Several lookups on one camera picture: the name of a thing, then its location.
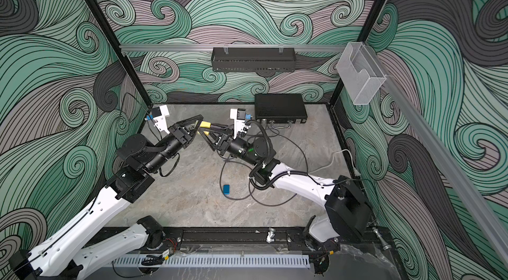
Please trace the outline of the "yellow charger cube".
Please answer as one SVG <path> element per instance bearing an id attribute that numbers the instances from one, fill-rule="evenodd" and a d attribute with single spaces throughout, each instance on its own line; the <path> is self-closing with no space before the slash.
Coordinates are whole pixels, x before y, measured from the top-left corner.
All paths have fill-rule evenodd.
<path id="1" fill-rule="evenodd" d="M 200 127 L 209 129 L 211 126 L 210 122 L 202 121 Z"/>

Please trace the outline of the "teal small block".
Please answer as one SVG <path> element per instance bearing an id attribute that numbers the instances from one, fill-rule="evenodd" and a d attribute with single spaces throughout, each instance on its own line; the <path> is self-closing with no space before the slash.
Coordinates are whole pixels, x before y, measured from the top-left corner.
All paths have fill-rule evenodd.
<path id="1" fill-rule="evenodd" d="M 222 189 L 222 191 L 223 191 L 223 193 L 224 193 L 225 195 L 229 195 L 229 194 L 230 194 L 230 186 L 229 186 L 229 185 L 227 185 L 227 184 L 223 185 L 223 189 Z"/>

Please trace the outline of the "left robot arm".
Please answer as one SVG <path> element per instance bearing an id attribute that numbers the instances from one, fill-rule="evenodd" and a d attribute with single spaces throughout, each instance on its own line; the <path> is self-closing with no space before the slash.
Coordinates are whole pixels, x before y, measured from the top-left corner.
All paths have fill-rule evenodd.
<path id="1" fill-rule="evenodd" d="M 128 252 L 146 245 L 159 248 L 163 229 L 151 216 L 107 240 L 86 244 L 145 193 L 154 181 L 153 174 L 193 142 L 202 121 L 202 115 L 179 121 L 156 144 L 142 134 L 128 137 L 117 150 L 124 166 L 94 200 L 42 244 L 11 256 L 9 265 L 16 279 L 86 279 Z"/>

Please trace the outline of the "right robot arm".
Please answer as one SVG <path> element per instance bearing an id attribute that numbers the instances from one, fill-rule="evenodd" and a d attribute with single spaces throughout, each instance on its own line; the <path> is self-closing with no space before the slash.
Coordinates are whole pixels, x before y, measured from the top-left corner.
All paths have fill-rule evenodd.
<path id="1" fill-rule="evenodd" d="M 275 149 L 265 130 L 252 143 L 233 129 L 202 122 L 199 133 L 219 155 L 230 154 L 253 166 L 248 180 L 258 191 L 277 188 L 313 201 L 326 214 L 312 219 L 308 234 L 318 242 L 340 237 L 352 243 L 364 239 L 372 209 L 365 194 L 351 178 L 332 180 L 295 170 L 275 158 Z"/>

